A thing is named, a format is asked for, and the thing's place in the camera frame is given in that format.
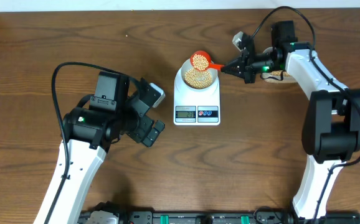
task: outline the wooden table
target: wooden table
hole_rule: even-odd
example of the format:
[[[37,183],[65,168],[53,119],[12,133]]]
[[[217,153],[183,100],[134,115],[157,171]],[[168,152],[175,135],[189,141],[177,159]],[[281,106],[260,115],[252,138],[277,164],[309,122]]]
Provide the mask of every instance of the wooden table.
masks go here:
[[[50,79],[62,62],[79,61],[145,77],[166,92],[149,116],[166,123],[155,145],[128,137],[111,147],[84,209],[112,200],[156,210],[287,208],[306,164],[301,129],[308,100],[296,84],[220,75],[218,127],[173,124],[173,81],[196,50],[226,63],[239,53],[232,37],[251,34],[269,10],[0,13],[0,223],[31,223],[57,162],[60,132]],[[321,61],[350,88],[360,88],[360,9],[305,9],[317,33]],[[270,24],[294,19],[300,40],[307,25],[290,11],[273,15],[256,37],[270,45]],[[97,70],[66,67],[57,91],[68,113],[94,93]],[[360,164],[339,175],[328,210],[359,210]]]

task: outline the white kitchen scale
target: white kitchen scale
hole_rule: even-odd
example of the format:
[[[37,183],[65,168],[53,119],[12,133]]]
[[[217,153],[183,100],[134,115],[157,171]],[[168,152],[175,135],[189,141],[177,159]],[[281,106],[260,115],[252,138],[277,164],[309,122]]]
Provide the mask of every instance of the white kitchen scale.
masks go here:
[[[185,74],[192,69],[187,60],[174,79],[175,125],[219,125],[220,124],[220,88],[217,70],[209,68],[212,84],[204,89],[190,87],[184,81]]]

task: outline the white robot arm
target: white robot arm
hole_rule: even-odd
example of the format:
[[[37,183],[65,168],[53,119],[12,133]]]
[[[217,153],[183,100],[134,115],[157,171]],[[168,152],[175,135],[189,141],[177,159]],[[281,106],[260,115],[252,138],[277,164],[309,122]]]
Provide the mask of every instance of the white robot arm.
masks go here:
[[[313,56],[316,57],[315,61],[320,68],[330,77],[334,78],[332,74],[324,67],[317,57],[317,53],[313,51]],[[288,54],[285,70],[290,74],[299,84],[303,92],[305,92],[308,99],[310,99],[311,93],[314,91],[327,91],[327,92],[339,92],[334,86],[330,85],[324,77],[317,71],[317,69],[310,62],[309,50],[296,50]],[[339,81],[335,80],[337,85],[343,89],[347,89],[347,86],[343,85]],[[331,114],[336,114],[336,110],[331,110]],[[298,217],[305,219],[313,219],[315,210],[317,207],[318,199],[321,194],[321,190],[324,187],[329,169],[336,164],[342,163],[341,159],[324,161],[319,164],[313,155],[307,155],[307,163],[303,179],[298,190],[298,193],[292,200],[293,207]],[[335,183],[335,180],[341,171],[342,167],[334,170],[331,176],[328,186],[325,190],[324,197],[320,203],[318,210],[318,217],[326,215],[326,203]]]
[[[257,73],[284,70],[298,82],[309,99],[302,130],[307,163],[299,191],[292,200],[292,209],[295,220],[325,216],[329,194],[343,168],[339,164],[346,163],[351,154],[360,149],[360,117],[339,89],[347,91],[359,107],[360,90],[348,90],[320,62],[317,53],[310,50],[309,43],[298,42],[293,21],[277,22],[272,26],[273,47],[269,52],[256,54],[253,37],[243,32],[234,36],[233,44],[241,54],[225,65],[222,72],[243,78],[245,83],[254,83]],[[333,123],[332,115],[344,116],[344,122]]]
[[[62,121],[54,86],[57,72],[64,65],[88,66],[105,72],[100,72],[98,76],[95,94],[83,97]],[[137,92],[128,97],[130,82],[135,84]],[[90,184],[111,144],[127,134],[135,142],[150,147],[163,131],[164,123],[155,123],[146,113],[151,107],[157,107],[165,94],[154,83],[147,83],[144,79],[139,82],[107,68],[78,62],[59,65],[52,83],[53,100],[64,140],[53,178],[34,223],[77,223]],[[89,100],[89,109],[83,108]],[[117,224],[117,218],[110,213],[98,213],[100,217],[104,223]],[[89,222],[96,220],[90,217]]]

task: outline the black cable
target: black cable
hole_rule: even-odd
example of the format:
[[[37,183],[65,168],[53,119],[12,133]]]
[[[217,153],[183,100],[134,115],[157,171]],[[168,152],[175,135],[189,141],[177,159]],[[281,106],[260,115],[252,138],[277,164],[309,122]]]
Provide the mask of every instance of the black cable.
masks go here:
[[[55,197],[53,199],[53,202],[51,203],[51,207],[49,209],[49,212],[47,213],[47,216],[45,218],[45,221],[44,223],[45,224],[48,224],[49,221],[50,221],[50,218],[51,218],[51,215],[54,211],[54,207],[55,207],[55,204],[57,203],[58,201],[58,197],[60,196],[60,193],[61,193],[61,190],[62,190],[62,187],[64,186],[64,183],[65,183],[65,180],[67,179],[67,176],[68,176],[68,171],[69,171],[69,163],[70,163],[70,158],[69,158],[69,150],[68,150],[68,145],[67,145],[67,141],[66,141],[66,136],[65,136],[65,132],[64,132],[64,124],[62,122],[62,117],[61,117],[61,112],[60,112],[60,108],[58,106],[58,100],[57,100],[57,93],[55,92],[55,79],[57,78],[57,74],[58,74],[58,71],[66,66],[66,65],[80,65],[80,66],[85,66],[85,67],[91,67],[91,68],[96,68],[96,69],[99,69],[99,70],[103,70],[103,71],[106,71],[106,72],[111,72],[111,73],[116,73],[116,74],[119,74],[119,75],[125,75],[123,73],[120,73],[120,72],[116,72],[114,70],[111,70],[109,68],[104,68],[104,67],[101,67],[101,66],[98,66],[98,65],[92,65],[92,64],[89,64],[89,63],[83,63],[83,62],[65,62],[65,63],[62,63],[60,64],[55,70],[54,70],[54,73],[53,73],[53,76],[51,78],[51,93],[52,93],[52,97],[53,97],[53,103],[54,103],[54,108],[55,108],[55,113],[57,115],[57,119],[58,119],[58,124],[60,126],[60,130],[61,130],[61,135],[62,135],[62,141],[64,143],[64,152],[65,152],[65,169],[64,169],[64,173],[62,175],[62,179],[61,179],[61,182],[60,182],[60,185],[57,189],[57,193],[55,193]]]
[[[87,94],[82,99],[79,100],[79,103],[76,105],[76,107],[83,107],[86,105],[86,103],[90,100],[91,97],[93,97],[93,94]]]
[[[255,37],[255,35],[257,34],[257,32],[260,30],[260,28],[263,26],[264,22],[276,11],[280,10],[280,9],[289,9],[289,10],[292,10],[293,12],[299,14],[299,16],[301,16],[305,22],[309,25],[310,27],[310,30],[311,30],[311,34],[313,36],[313,45],[310,47],[310,50],[309,50],[309,58],[310,58],[310,61],[312,62],[312,64],[314,65],[314,67],[317,69],[317,71],[320,72],[320,74],[325,78],[325,80],[330,84],[332,85],[333,87],[335,87],[336,89],[339,90],[340,93],[342,93],[344,95],[344,97],[350,102],[351,106],[355,107],[357,109],[357,112],[359,114],[359,117],[360,117],[360,106],[355,102],[355,100],[353,98],[350,97],[349,93],[342,89],[340,86],[338,86],[337,84],[334,83],[333,79],[332,78],[329,78],[324,71],[322,71],[322,69],[320,69],[320,67],[317,65],[317,63],[315,62],[315,57],[313,57],[313,50],[315,49],[315,46],[316,46],[316,33],[315,33],[315,30],[313,28],[313,26],[311,25],[310,21],[300,12],[298,11],[297,9],[294,9],[292,7],[289,7],[289,6],[280,6],[274,10],[272,10],[269,14],[267,14],[267,16],[263,19],[263,21],[260,23],[260,25],[257,27],[256,31],[252,34],[252,38]],[[317,201],[317,207],[316,207],[316,210],[315,210],[315,214],[313,216],[313,219],[312,219],[312,222],[311,223],[315,223],[316,219],[317,219],[317,214],[318,214],[318,209],[320,208],[320,203],[324,197],[324,193],[325,193],[325,190],[328,186],[328,183],[329,183],[329,180],[333,174],[333,171],[335,168],[337,167],[347,167],[347,166],[353,166],[357,163],[360,162],[360,156],[355,160],[355,161],[352,161],[352,162],[347,162],[347,163],[344,163],[344,164],[337,164],[337,165],[333,165],[329,170],[328,170],[328,175],[327,175],[327,179],[324,183],[324,186],[323,186],[323,189],[321,191],[321,194],[320,194],[320,197]]]
[[[116,141],[112,141],[111,144],[116,144],[120,141],[121,139],[121,135],[119,135],[119,137],[116,139]]]
[[[263,73],[260,74],[260,79],[261,80],[272,79],[272,80],[276,80],[276,81],[283,81],[284,80],[284,72],[285,72],[285,70],[281,71],[280,79],[278,79],[277,77],[274,77],[274,76],[268,76],[268,77],[264,78]]]

